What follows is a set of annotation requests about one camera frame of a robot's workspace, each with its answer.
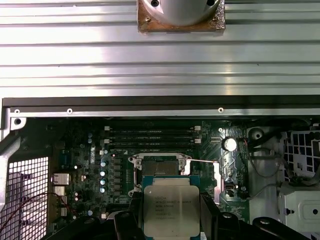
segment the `metal frame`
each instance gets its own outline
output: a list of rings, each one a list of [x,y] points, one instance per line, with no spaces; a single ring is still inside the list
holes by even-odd
[[[69,118],[69,117],[257,117],[257,116],[319,116],[320,108],[206,109],[150,111],[73,111],[10,113],[11,118]]]
[[[137,31],[136,0],[1,1],[0,96],[318,95],[320,0],[226,1],[224,33]]]

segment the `motherboard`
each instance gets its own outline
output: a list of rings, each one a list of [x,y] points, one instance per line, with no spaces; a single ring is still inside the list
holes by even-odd
[[[144,176],[199,176],[222,211],[249,222],[245,125],[201,119],[70,120],[59,149],[54,191],[79,216],[105,220],[126,210]],[[223,148],[237,140],[234,151]],[[75,219],[63,206],[57,216]]]

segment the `vent grille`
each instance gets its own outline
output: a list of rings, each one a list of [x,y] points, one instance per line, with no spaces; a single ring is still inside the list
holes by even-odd
[[[1,224],[20,204],[38,194],[48,192],[48,157],[9,164],[6,205],[0,213]],[[0,233],[1,240],[39,240],[46,234],[47,195],[26,203]]]

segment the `metal mesh grille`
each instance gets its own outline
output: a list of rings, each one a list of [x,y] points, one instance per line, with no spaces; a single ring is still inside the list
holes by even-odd
[[[48,157],[9,164],[6,205],[0,213],[3,224],[20,204],[48,192]],[[46,234],[48,196],[26,203],[0,233],[1,240],[39,240]]]

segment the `cylindrical capacitor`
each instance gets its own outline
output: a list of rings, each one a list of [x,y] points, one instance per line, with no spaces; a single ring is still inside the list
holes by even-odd
[[[100,180],[100,184],[101,185],[105,185],[107,183],[107,180],[105,178],[101,179]]]
[[[237,149],[237,141],[233,137],[226,137],[222,140],[222,148],[225,151],[233,152]]]
[[[101,176],[101,177],[104,177],[106,174],[107,174],[106,171],[100,171],[100,176]]]
[[[81,169],[81,165],[77,164],[77,165],[74,165],[74,169]]]
[[[100,187],[100,193],[105,193],[107,188],[105,186]]]

